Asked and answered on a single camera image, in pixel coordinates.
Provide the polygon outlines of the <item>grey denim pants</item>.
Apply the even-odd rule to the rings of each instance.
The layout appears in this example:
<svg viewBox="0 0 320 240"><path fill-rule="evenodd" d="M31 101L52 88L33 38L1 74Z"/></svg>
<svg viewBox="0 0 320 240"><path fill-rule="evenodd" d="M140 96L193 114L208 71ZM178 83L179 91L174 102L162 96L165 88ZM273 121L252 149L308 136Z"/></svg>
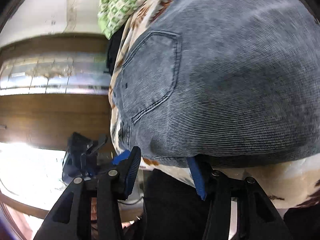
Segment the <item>grey denim pants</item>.
<svg viewBox="0 0 320 240"><path fill-rule="evenodd" d="M117 152L184 166L319 153L319 24L304 0L173 0L115 71Z"/></svg>

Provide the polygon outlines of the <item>wooden wardrobe with mirror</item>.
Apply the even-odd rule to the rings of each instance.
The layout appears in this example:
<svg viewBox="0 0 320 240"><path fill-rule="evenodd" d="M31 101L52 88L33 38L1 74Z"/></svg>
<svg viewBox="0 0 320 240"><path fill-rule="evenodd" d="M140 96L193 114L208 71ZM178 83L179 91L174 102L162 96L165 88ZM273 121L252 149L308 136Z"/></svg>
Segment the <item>wooden wardrobe with mirror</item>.
<svg viewBox="0 0 320 240"><path fill-rule="evenodd" d="M1 52L1 57L18 53L105 53L108 40L101 35L51 35L18 42ZM90 139L110 135L111 107L106 94L67 94L52 88L52 93L1 96L1 164L24 186L29 180L19 175L38 148L62 150L73 132Z"/></svg>

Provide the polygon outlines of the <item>black folded garment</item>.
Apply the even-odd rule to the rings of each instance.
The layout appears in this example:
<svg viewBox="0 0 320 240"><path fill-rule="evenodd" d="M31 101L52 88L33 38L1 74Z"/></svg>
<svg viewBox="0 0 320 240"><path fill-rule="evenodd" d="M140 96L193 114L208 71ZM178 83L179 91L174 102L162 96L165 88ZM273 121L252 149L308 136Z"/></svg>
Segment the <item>black folded garment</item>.
<svg viewBox="0 0 320 240"><path fill-rule="evenodd" d="M105 72L112 75L114 71L114 66L116 64L116 59L118 55L118 50L120 47L122 35L124 32L125 25L122 25L119 30L117 30L110 38L106 51L106 70Z"/></svg>

